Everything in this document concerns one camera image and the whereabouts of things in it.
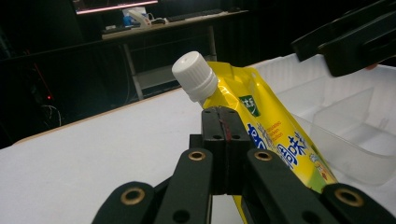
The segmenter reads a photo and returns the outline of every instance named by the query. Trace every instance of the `computer screen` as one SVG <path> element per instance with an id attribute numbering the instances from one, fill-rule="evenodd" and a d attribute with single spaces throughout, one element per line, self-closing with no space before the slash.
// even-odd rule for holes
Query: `computer screen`
<path id="1" fill-rule="evenodd" d="M 156 4 L 158 0 L 72 0 L 78 15 L 126 7 L 143 7 Z"/>

